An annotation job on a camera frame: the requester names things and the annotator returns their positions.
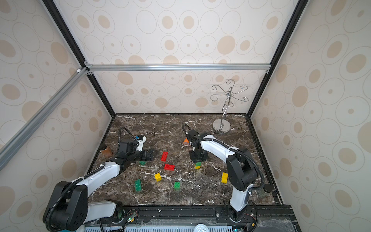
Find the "red long lego brick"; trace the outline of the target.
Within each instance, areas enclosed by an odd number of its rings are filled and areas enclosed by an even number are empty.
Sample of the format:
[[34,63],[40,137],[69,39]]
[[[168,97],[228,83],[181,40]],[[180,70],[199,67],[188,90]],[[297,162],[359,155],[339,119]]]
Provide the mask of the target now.
[[164,170],[174,171],[175,170],[175,166],[174,165],[170,165],[170,164],[165,164],[164,165]]
[[162,156],[161,156],[161,159],[160,160],[163,161],[163,162],[166,162],[167,157],[168,157],[168,152],[164,151],[162,153]]

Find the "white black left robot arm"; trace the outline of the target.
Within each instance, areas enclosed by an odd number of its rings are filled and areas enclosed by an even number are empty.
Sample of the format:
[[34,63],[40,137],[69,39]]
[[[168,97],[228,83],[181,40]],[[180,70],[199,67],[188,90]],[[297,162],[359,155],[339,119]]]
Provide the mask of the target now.
[[117,153],[99,168],[74,181],[56,184],[43,215],[46,229],[50,232],[76,231],[85,223],[101,218],[121,223],[125,217],[121,202],[105,200],[89,203],[88,198],[131,164],[152,161],[159,153],[156,149],[144,150],[143,145],[143,140],[123,142],[118,145]]

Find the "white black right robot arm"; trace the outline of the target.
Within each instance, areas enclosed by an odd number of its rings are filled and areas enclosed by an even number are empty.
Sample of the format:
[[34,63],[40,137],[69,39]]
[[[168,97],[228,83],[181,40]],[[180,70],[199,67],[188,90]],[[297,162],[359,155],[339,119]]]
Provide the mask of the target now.
[[233,186],[228,204],[228,214],[233,221],[240,221],[248,205],[252,191],[263,189],[265,178],[262,170],[254,161],[251,152],[225,144],[208,133],[195,130],[185,132],[192,150],[190,159],[194,163],[205,162],[211,153],[227,166],[228,179]]

